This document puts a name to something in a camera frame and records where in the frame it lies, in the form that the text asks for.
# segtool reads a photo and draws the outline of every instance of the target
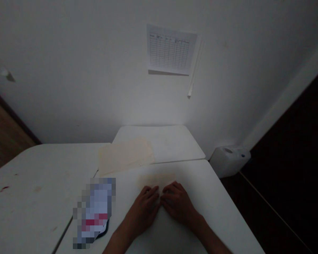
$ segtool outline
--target floor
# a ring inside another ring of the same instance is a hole
[[[266,254],[311,254],[241,174],[221,182]]]

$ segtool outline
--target paper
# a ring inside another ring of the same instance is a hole
[[[190,74],[197,34],[147,25],[147,68]]]
[[[174,173],[141,175],[138,177],[137,186],[139,190],[142,190],[144,186],[153,188],[158,185],[158,193],[162,195],[164,187],[173,183],[175,180],[176,175]]]
[[[151,143],[146,138],[105,145],[99,149],[99,175],[154,163]]]

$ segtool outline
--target dark door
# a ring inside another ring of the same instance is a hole
[[[318,253],[318,77],[251,154],[243,174]]]

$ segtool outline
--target white wall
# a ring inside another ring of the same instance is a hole
[[[0,67],[17,81],[0,76],[0,95],[44,143],[184,124],[207,158],[241,144],[316,51],[318,1],[210,2],[0,0]],[[148,74],[147,23],[203,34],[190,100],[190,77]]]

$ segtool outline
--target wooden door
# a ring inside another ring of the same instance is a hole
[[[35,145],[35,142],[0,106],[0,167]]]
[[[318,77],[251,154],[242,173],[318,253]]]

